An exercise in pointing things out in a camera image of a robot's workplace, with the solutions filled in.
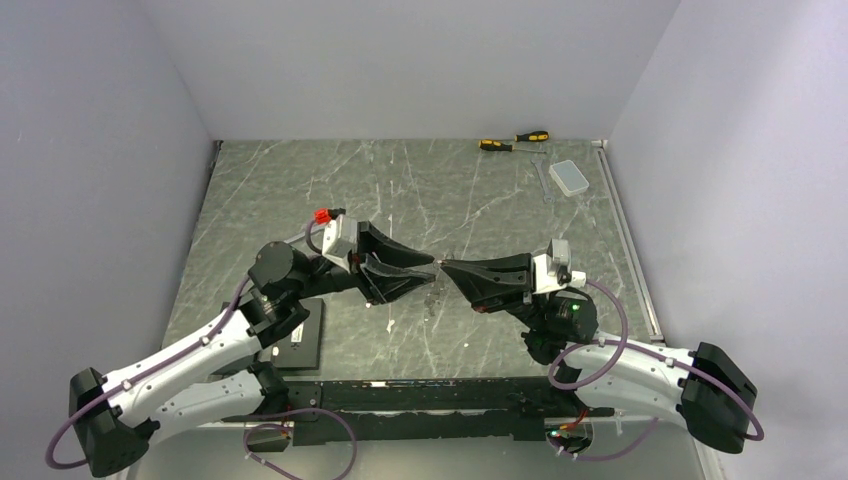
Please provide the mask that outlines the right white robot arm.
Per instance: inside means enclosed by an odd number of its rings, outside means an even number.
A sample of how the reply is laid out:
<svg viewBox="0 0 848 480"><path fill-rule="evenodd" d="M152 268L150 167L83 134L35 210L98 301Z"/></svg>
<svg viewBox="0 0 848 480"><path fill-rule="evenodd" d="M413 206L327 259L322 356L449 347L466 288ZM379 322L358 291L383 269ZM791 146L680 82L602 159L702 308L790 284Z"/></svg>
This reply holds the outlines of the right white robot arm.
<svg viewBox="0 0 848 480"><path fill-rule="evenodd" d="M547 367L560 413L611 408L644 415L729 454L764 439L754 413L757 389L724 350L629 340L623 303L573 269L568 255L446 259L440 268L474 311L506 312L526 326L526 350Z"/></svg>

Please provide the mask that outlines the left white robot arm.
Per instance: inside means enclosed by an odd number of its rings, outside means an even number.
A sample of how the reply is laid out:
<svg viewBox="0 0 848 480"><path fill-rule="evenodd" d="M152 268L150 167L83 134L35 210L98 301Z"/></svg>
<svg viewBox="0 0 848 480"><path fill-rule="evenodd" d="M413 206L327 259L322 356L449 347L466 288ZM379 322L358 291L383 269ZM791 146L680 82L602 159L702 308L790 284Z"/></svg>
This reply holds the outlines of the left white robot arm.
<svg viewBox="0 0 848 480"><path fill-rule="evenodd" d="M105 478L138 462L156 443L228 417L279 417L288 388L255 355L309 317L307 299L355 290L389 304L431 283L431 255L368 221L334 213L314 255L284 241L265 244L228 305L170 346L126 367L86 368L69 384L69 417L82 465Z"/></svg>

